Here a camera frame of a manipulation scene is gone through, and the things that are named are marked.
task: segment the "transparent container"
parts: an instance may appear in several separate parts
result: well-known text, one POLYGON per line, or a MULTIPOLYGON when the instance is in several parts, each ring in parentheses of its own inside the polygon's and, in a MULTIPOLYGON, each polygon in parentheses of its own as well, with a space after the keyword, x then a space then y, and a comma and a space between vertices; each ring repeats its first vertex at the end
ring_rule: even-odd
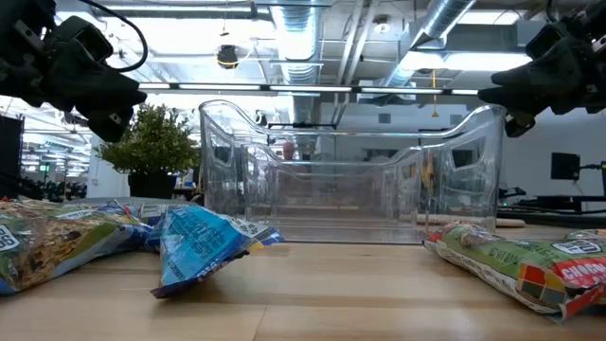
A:
POLYGON ((451 221, 494 231, 502 107, 431 133, 267 129, 225 100, 200 113, 205 205, 218 213, 289 241, 419 243, 451 221))

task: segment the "chip bag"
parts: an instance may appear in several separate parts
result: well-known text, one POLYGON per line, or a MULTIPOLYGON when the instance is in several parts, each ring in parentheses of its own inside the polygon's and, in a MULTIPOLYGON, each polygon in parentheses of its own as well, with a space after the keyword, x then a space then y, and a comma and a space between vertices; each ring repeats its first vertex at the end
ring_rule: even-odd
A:
POLYGON ((157 298, 174 296, 232 260, 282 242, 272 227, 213 213, 201 206, 169 210, 154 227, 146 248, 160 252, 157 298))
POLYGON ((605 232, 578 231, 555 241, 513 241, 475 224, 451 223, 431 232, 423 244, 535 312, 565 319, 604 303, 605 232))
POLYGON ((152 230, 117 202, 67 211, 46 203, 25 204, 20 211, 19 205, 4 206, 10 213, 0 218, 0 295, 44 283, 97 257, 140 248, 152 230))

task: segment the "green plant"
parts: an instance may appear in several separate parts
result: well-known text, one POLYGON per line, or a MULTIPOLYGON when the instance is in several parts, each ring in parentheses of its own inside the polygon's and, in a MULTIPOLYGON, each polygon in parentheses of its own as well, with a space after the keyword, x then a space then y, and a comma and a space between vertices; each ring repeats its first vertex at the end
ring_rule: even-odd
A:
POLYGON ((101 144, 95 151, 119 172, 153 174, 198 167, 200 156, 196 142, 189 139, 191 129, 178 116, 166 105, 141 104, 122 140, 101 144))

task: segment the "wooden tabletop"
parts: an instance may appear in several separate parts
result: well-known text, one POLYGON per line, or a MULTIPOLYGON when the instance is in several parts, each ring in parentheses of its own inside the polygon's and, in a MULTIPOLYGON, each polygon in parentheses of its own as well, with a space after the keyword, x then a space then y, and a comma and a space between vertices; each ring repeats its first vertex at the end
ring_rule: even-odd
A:
POLYGON ((278 244, 171 300, 150 294, 158 276, 133 252, 0 298, 0 339, 606 339, 604 317, 557 325, 421 246, 278 244))

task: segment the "black plant pot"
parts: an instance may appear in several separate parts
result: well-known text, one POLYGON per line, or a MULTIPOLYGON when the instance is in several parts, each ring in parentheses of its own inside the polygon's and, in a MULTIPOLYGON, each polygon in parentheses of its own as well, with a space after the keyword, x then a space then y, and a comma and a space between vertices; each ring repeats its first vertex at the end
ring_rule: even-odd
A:
POLYGON ((167 175, 163 172, 129 175, 132 197, 172 199, 176 182, 175 175, 167 175))

